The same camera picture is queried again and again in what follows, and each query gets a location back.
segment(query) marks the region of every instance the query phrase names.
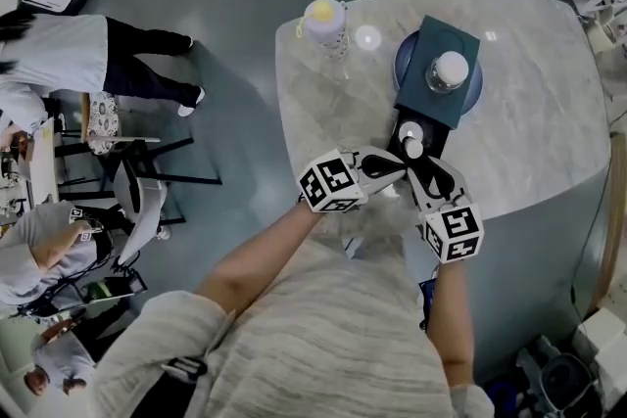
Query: blue bowl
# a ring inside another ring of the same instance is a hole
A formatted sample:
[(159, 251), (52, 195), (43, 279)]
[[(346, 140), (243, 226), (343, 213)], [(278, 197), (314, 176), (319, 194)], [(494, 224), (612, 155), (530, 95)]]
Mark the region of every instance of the blue bowl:
[[(396, 58), (394, 59), (394, 81), (397, 89), (401, 88), (400, 83), (405, 79), (405, 74), (410, 66), (411, 55), (413, 54), (413, 49), (415, 48), (415, 44), (418, 41), (419, 36), (420, 30), (417, 30), (409, 35), (401, 43), (396, 52)], [(483, 70), (481, 69), (479, 60), (477, 60), (477, 63), (474, 66), (474, 71), (472, 72), (472, 77), (470, 78), (468, 85), (470, 87), (468, 88), (466, 99), (463, 102), (463, 107), (461, 107), (462, 115), (470, 112), (472, 107), (474, 107), (479, 101), (479, 96), (481, 96), (481, 89), (483, 89)]]

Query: gray shirt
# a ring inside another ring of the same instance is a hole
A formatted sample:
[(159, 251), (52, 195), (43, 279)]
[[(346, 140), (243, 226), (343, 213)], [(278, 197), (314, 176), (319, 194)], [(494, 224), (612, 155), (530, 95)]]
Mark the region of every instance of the gray shirt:
[(190, 293), (150, 300), (98, 363), (93, 415), (128, 418), (162, 363), (197, 355), (209, 371), (185, 418), (494, 416), (480, 388), (449, 388), (398, 253), (374, 249), (307, 241), (234, 322)]
[(32, 360), (43, 369), (50, 383), (62, 389), (64, 380), (81, 379), (87, 381), (94, 372), (95, 362), (78, 338), (68, 331), (52, 342), (39, 335), (30, 345)]
[(38, 94), (68, 89), (100, 92), (107, 74), (107, 20), (100, 15), (36, 15), (24, 38), (0, 45), (0, 107), (31, 133), (48, 116)]
[(96, 260), (96, 243), (77, 241), (57, 265), (41, 274), (30, 249), (70, 224), (73, 204), (44, 204), (25, 213), (0, 239), (0, 302), (20, 305), (39, 298), (62, 277)]

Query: glass jar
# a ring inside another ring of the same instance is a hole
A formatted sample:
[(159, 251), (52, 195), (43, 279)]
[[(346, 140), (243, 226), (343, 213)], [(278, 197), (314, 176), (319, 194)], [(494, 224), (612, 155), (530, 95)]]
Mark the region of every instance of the glass jar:
[(468, 62), (455, 51), (448, 51), (433, 60), (424, 76), (429, 88), (438, 94), (455, 91), (467, 77)]

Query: black and white cube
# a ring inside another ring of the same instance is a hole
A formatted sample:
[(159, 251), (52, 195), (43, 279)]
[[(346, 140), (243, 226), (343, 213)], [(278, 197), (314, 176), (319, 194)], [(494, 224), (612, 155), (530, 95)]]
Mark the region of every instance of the black and white cube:
[(367, 201), (337, 149), (312, 161), (298, 182), (314, 212), (345, 212)]
[(73, 208), (70, 211), (70, 223), (82, 218), (82, 209)]
[(483, 235), (476, 204), (424, 216), (424, 240), (442, 263), (477, 255)]

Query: desk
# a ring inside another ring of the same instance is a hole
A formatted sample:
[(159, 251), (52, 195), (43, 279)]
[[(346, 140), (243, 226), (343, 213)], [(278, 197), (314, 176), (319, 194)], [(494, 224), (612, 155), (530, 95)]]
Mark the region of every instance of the desk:
[[(276, 78), (295, 175), (333, 148), (385, 148), (397, 112), (397, 48), (425, 15), (481, 39), (483, 92), (451, 132), (442, 158), (462, 172), (485, 219), (532, 206), (603, 169), (609, 138), (597, 66), (573, 10), (556, 0), (357, 0), (349, 34), (372, 24), (373, 52), (352, 43), (340, 63), (296, 37), (298, 20), (276, 32)], [(361, 210), (325, 217), (316, 232), (388, 235), (417, 223), (402, 180)]]
[(49, 118), (33, 134), (32, 158), (30, 159), (30, 189), (34, 206), (59, 202), (59, 188), (55, 169), (54, 119)]

